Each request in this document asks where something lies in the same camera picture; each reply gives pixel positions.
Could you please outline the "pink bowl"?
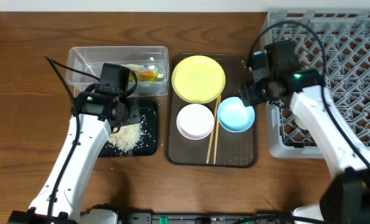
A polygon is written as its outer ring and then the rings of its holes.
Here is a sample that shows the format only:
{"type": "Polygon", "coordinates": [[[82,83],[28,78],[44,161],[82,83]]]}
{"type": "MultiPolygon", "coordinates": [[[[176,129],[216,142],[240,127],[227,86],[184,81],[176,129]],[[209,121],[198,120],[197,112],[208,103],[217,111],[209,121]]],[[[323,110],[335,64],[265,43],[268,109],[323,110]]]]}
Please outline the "pink bowl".
{"type": "Polygon", "coordinates": [[[178,131],[190,140],[201,140],[210,135],[214,127],[211,110],[200,104],[190,104],[182,108],[176,118],[178,131]]]}

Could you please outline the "pale green cup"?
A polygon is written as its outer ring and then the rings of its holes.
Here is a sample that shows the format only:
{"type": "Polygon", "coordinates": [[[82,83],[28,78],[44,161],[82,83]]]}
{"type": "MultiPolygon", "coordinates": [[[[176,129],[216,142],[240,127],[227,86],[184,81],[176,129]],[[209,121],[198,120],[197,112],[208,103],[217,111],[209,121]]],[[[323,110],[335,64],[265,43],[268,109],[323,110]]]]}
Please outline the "pale green cup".
{"type": "Polygon", "coordinates": [[[308,130],[308,126],[307,126],[307,123],[308,123],[308,119],[303,116],[303,115],[295,115],[295,122],[296,122],[296,125],[300,128],[300,129],[303,129],[303,130],[308,130]]]}

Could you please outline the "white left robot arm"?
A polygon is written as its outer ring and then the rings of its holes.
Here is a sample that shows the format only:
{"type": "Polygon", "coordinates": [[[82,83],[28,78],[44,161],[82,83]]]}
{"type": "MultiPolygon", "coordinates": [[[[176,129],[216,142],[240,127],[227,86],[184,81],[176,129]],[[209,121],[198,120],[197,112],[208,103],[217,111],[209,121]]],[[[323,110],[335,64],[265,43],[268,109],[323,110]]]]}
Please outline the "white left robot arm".
{"type": "Polygon", "coordinates": [[[83,91],[75,99],[69,130],[55,165],[28,211],[9,223],[118,223],[118,210],[99,205],[82,215],[95,162],[114,128],[140,122],[138,99],[83,91]]]}

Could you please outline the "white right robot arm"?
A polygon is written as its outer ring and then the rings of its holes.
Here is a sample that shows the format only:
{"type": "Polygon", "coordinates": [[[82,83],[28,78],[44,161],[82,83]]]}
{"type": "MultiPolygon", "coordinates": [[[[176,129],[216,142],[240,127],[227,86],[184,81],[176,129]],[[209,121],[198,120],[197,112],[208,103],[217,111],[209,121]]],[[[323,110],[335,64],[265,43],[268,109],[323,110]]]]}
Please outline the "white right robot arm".
{"type": "Polygon", "coordinates": [[[294,223],[370,223],[370,150],[344,120],[315,69],[243,82],[245,106],[287,99],[319,147],[331,184],[319,203],[294,209],[294,223]]]}

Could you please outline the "rice and peanut shell waste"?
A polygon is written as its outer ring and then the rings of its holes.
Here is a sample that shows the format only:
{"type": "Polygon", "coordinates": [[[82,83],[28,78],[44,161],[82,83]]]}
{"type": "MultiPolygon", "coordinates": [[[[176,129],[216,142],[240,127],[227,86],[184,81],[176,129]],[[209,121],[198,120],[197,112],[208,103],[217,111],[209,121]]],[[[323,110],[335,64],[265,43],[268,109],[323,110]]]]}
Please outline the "rice and peanut shell waste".
{"type": "Polygon", "coordinates": [[[112,149],[118,156],[134,156],[137,151],[147,146],[147,130],[143,128],[145,115],[141,115],[141,121],[136,124],[122,126],[117,133],[110,135],[107,148],[112,149]]]}

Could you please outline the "green snack wrapper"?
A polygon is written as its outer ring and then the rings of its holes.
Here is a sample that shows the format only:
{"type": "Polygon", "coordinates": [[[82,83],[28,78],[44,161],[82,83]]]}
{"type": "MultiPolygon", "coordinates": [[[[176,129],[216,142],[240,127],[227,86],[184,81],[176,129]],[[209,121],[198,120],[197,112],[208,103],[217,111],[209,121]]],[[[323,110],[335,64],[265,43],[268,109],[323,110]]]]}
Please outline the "green snack wrapper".
{"type": "Polygon", "coordinates": [[[129,68],[135,73],[138,81],[141,82],[155,82],[158,77],[158,68],[154,65],[144,66],[137,64],[127,64],[125,67],[129,68]]]}

